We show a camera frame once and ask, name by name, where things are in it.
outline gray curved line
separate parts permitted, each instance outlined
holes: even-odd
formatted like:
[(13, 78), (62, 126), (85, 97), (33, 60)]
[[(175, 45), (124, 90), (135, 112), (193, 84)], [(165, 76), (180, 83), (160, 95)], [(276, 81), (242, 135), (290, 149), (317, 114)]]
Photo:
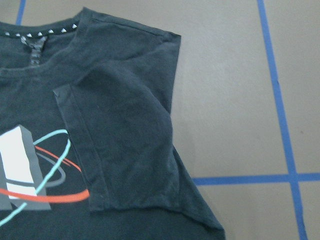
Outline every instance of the gray curved line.
[[(48, 158), (48, 157), (46, 157), (46, 156), (44, 156), (44, 155), (42, 155), (42, 154), (40, 154), (40, 153), (38, 153), (38, 152), (36, 152), (36, 154), (37, 154), (38, 156), (44, 158), (45, 160), (47, 160), (47, 161), (48, 161), (49, 163), (51, 163), (52, 165), (55, 165), (55, 164), (56, 164), (56, 162), (53, 161), (53, 160), (51, 160), (50, 158)], [(48, 181), (48, 182), (45, 184), (45, 187), (46, 187), (46, 188), (52, 188), (52, 187), (55, 187), (55, 186), (59, 186), (60, 184), (64, 183), (64, 181), (66, 180), (66, 173), (65, 173), (65, 171), (62, 169), (62, 167), (59, 166), (57, 170), (60, 172), (61, 177), (60, 177), (59, 179), (57, 179), (57, 180), (54, 180), (54, 181)]]

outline dark fabric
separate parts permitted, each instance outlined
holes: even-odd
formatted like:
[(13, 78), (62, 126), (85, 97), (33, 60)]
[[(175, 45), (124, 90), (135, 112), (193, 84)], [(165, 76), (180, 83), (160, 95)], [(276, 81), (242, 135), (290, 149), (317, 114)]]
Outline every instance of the dark fabric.
[[(88, 8), (38, 27), (0, 23), (0, 31), (9, 33), (0, 34), (0, 151), (17, 126), (33, 141), (66, 130), (35, 144), (38, 156), (55, 162), (71, 142), (64, 182), (45, 188), (47, 202), (34, 198), (35, 208), (55, 196), (61, 202), (22, 210), (0, 226), (0, 239), (225, 239), (172, 142), (181, 36)], [(31, 51), (17, 36), (29, 33), (48, 36), (37, 66), (29, 66)], [(43, 176), (49, 162), (39, 157)], [(0, 171), (5, 191), (13, 189), (12, 169)], [(16, 166), (13, 175), (28, 171)], [(59, 178), (56, 171), (50, 180)], [(5, 191), (0, 221), (15, 209)]]

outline light blue curved line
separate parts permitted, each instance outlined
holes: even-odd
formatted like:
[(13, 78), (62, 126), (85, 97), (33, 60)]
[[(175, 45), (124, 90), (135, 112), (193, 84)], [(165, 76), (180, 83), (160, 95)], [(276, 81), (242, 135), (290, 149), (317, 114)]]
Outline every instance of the light blue curved line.
[[(35, 141), (33, 144), (36, 145), (36, 144), (38, 144), (38, 143), (40, 143), (40, 142), (42, 142), (42, 141), (54, 136), (54, 135), (57, 135), (57, 134), (68, 134), (68, 132), (65, 129), (55, 130), (55, 131), (50, 132), (49, 134), (41, 137), (40, 139)], [(40, 183), (40, 185), (36, 188), (35, 193), (38, 194), (42, 190), (42, 188), (46, 185), (48, 180), (54, 175), (55, 171), (59, 168), (59, 166), (61, 165), (61, 163), (64, 160), (64, 158), (68, 155), (70, 147), (71, 147), (71, 142), (68, 139), (67, 140), (67, 144), (65, 146), (65, 149), (64, 149), (62, 155), (59, 157), (59, 159), (57, 160), (55, 165), (51, 168), (51, 170), (47, 173), (47, 175), (43, 178), (43, 180)], [(0, 227), (3, 226), (4, 224), (8, 223), (11, 219), (13, 219), (14, 216), (19, 214), (27, 205), (28, 204), (26, 202), (24, 202), (17, 209), (13, 210), (7, 217), (5, 217), (4, 219), (2, 219), (0, 221)]]

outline graphic print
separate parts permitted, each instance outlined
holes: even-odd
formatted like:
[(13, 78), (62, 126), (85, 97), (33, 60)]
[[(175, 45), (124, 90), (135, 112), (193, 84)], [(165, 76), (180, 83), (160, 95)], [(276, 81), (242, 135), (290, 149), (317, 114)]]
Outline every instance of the graphic print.
[[(0, 220), (0, 227), (22, 210), (50, 210), (50, 203), (79, 202), (89, 197), (87, 189), (75, 194), (47, 195), (46, 188), (58, 186), (66, 179), (62, 163), (81, 172), (78, 165), (66, 158), (71, 146), (69, 139), (60, 157), (37, 146), (57, 134), (68, 135), (68, 132), (65, 129), (56, 130), (33, 142), (31, 132), (18, 125), (0, 135), (0, 210), (15, 208), (8, 217)], [(44, 176), (38, 157), (53, 166)], [(60, 174), (59, 179), (50, 181), (56, 171)]]

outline t-shirt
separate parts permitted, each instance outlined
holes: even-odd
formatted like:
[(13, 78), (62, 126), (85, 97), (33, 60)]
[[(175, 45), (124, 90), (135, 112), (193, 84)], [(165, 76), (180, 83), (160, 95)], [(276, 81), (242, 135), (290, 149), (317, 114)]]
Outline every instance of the t-shirt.
[(173, 145), (181, 36), (0, 23), (1, 240), (224, 240)]

